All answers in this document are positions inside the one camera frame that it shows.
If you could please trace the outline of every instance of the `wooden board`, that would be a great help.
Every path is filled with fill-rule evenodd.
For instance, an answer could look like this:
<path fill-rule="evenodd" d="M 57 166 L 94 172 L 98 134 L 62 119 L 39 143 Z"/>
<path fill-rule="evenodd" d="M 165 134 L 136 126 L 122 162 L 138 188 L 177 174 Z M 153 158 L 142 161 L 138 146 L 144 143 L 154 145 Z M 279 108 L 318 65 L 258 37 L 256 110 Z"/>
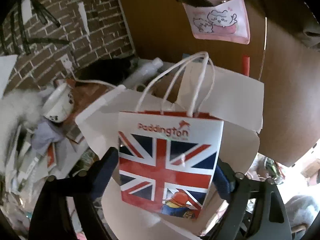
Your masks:
<path fill-rule="evenodd" d="M 248 45 L 197 40 L 182 4 L 175 0 L 121 0 L 137 54 L 178 62 L 183 53 L 202 50 L 215 65 L 241 72 L 249 55 L 250 77 L 258 79 L 264 46 L 265 18 L 246 3 L 251 40 Z M 263 129 L 259 152 L 292 165 L 320 138 L 320 54 L 303 46 L 268 21 Z"/>

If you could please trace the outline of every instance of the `power outlet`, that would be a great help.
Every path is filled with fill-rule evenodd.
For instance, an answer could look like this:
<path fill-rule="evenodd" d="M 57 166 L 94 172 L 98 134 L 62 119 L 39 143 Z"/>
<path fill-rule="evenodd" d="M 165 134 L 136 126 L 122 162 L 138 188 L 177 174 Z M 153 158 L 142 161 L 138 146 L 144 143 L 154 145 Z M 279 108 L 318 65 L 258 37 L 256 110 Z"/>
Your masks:
<path fill-rule="evenodd" d="M 63 64 L 63 66 L 65 67 L 65 69 L 67 70 L 67 72 L 70 73 L 70 69 L 73 69 L 73 67 L 72 67 L 72 62 L 70 61 L 68 54 L 63 55 L 60 58 L 60 60 Z"/>

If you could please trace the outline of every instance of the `union jack flag print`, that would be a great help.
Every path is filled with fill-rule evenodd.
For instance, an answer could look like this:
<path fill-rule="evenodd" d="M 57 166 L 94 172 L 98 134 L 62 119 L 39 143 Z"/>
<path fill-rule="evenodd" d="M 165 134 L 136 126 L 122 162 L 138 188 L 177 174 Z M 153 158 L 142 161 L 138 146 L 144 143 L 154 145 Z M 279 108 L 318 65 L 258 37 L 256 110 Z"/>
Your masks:
<path fill-rule="evenodd" d="M 209 144 L 119 132 L 122 200 L 148 211 L 196 218 L 212 181 Z"/>

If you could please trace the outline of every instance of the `paper bag handle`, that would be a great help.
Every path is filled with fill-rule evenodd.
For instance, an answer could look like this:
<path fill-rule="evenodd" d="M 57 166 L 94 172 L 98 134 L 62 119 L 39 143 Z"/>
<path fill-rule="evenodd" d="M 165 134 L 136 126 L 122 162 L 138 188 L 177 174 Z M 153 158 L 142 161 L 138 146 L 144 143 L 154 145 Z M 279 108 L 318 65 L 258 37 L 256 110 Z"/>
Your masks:
<path fill-rule="evenodd" d="M 176 74 L 174 75 L 165 95 L 164 95 L 164 98 L 162 99 L 162 102 L 161 102 L 161 110 L 160 110 L 160 113 L 163 114 L 163 108 L 164 108 L 164 104 L 165 102 L 167 101 L 167 98 L 173 88 L 173 85 L 175 84 L 177 78 L 179 77 L 180 73 L 186 68 L 186 66 L 189 64 L 190 61 L 187 61 L 177 72 Z M 211 95 L 211 92 L 213 90 L 213 86 L 214 86 L 214 79 L 215 79 L 215 68 L 214 68 L 214 64 L 212 62 L 212 60 L 209 58 L 209 63 L 210 63 L 210 66 L 212 68 L 212 82 L 211 82 L 211 87 L 207 93 L 207 95 L 205 96 L 205 98 L 202 100 L 202 102 L 200 103 L 200 105 L 198 106 L 197 110 L 196 110 L 196 115 L 200 112 L 200 108 L 202 107 L 202 104 L 209 98 L 209 96 Z"/>
<path fill-rule="evenodd" d="M 180 66 L 181 64 L 185 63 L 181 68 L 182 70 L 186 67 L 186 65 L 188 63 L 190 63 L 192 60 L 196 59 L 196 58 L 199 58 L 199 57 L 203 57 L 204 60 L 202 61 L 202 72 L 201 74 L 199 75 L 199 78 L 198 78 L 198 82 L 197 82 L 197 86 L 196 86 L 196 89 L 193 93 L 193 97 L 192 97 L 192 102 L 191 102 L 191 105 L 190 105 L 190 108 L 188 109 L 187 111 L 187 116 L 190 116 L 192 117 L 193 115 L 193 112 L 194 112 L 194 108 L 195 108 L 195 104 L 196 104 L 196 99 L 198 97 L 198 94 L 199 94 L 199 90 L 200 90 L 200 87 L 201 87 L 201 84 L 203 82 L 203 79 L 204 79 L 204 75 L 205 75 L 205 70 L 206 70 L 206 66 L 207 66 L 207 63 L 208 63 L 208 60 L 209 60 L 209 55 L 207 52 L 198 52 L 194 55 L 191 55 L 183 60 L 181 60 L 180 62 L 176 63 L 175 65 L 173 65 L 172 67 L 170 67 L 169 69 L 167 69 L 166 71 L 164 71 L 163 73 L 161 73 L 160 75 L 158 75 L 156 78 L 154 78 L 149 84 L 148 86 L 145 88 L 145 90 L 143 91 L 138 103 L 137 103 L 137 106 L 135 108 L 135 112 L 138 112 L 140 107 L 141 107 L 141 104 L 146 96 L 146 94 L 148 93 L 149 89 L 154 85 L 154 83 L 156 83 L 160 78 L 162 78 L 164 75 L 166 75 L 167 73 L 169 73 L 170 71 L 172 71 L 173 69 L 177 68 L 178 66 Z M 214 77 L 214 66 L 213 66 L 213 63 L 212 61 L 210 60 L 210 65 L 212 66 L 212 69 L 213 69 L 213 77 Z M 172 89 L 172 86 L 174 84 L 174 82 L 172 82 L 170 84 L 170 87 L 169 89 L 171 90 Z M 212 88 L 213 88 L 213 83 L 212 83 L 212 86 L 209 90 L 209 93 L 207 94 L 207 96 L 205 97 L 205 99 L 201 102 L 200 106 L 202 105 L 202 103 L 210 96 L 210 93 L 212 91 Z"/>

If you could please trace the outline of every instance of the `brick wall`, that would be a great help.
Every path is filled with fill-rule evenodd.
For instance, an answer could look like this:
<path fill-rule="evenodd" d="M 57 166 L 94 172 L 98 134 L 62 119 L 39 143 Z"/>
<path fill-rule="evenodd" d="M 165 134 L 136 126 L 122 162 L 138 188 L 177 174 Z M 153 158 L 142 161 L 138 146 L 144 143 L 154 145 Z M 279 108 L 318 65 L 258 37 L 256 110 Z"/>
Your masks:
<path fill-rule="evenodd" d="M 14 88 L 40 89 L 55 78 L 63 78 L 67 71 L 60 61 L 60 57 L 68 54 L 72 61 L 72 50 L 77 66 L 80 69 L 88 66 L 97 59 L 113 58 L 121 54 L 131 55 L 132 47 L 123 22 L 118 0 L 38 0 L 61 23 L 57 28 L 48 21 L 43 25 L 33 10 L 33 17 L 24 25 L 27 38 L 50 37 L 69 40 L 68 45 L 61 44 L 32 44 L 31 54 L 26 55 L 23 50 L 20 30 L 18 26 L 18 11 L 14 11 L 16 41 L 20 55 L 11 73 L 5 92 Z M 78 3 L 83 1 L 88 19 L 90 33 L 86 33 L 80 14 Z M 5 46 L 9 54 L 14 54 L 10 28 L 10 14 L 7 15 L 2 27 Z M 0 56 L 4 52 L 0 46 Z"/>

